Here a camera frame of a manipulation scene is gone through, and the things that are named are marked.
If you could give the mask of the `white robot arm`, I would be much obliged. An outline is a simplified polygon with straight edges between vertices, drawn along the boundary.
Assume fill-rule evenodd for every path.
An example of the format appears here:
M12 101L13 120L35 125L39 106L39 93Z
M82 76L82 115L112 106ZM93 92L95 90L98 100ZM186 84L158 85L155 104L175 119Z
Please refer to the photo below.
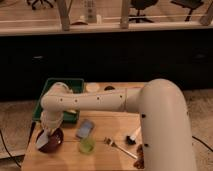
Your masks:
M71 93L62 82L42 96L41 122L49 129L62 123L66 110L136 113L142 127L145 171L197 171L186 100L166 79L142 87Z

